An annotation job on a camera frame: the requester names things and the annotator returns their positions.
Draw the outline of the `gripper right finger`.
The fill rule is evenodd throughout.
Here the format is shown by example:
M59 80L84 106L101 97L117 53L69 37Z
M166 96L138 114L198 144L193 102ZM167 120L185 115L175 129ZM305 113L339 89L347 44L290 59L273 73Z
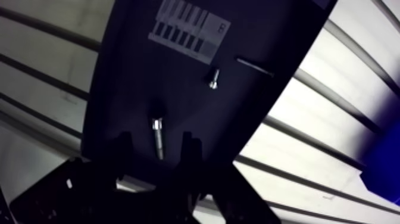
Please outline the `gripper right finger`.
M233 164L203 161L202 141L184 132L180 161L174 170L178 223L198 223L193 216L199 200L211 195L226 223L281 223Z

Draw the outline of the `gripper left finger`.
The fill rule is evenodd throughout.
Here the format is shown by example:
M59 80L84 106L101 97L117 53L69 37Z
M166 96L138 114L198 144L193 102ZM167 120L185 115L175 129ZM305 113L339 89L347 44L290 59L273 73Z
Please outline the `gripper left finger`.
M133 151L132 136L121 133L92 161L67 160L12 200L18 223L193 223L184 201L165 191L117 188Z

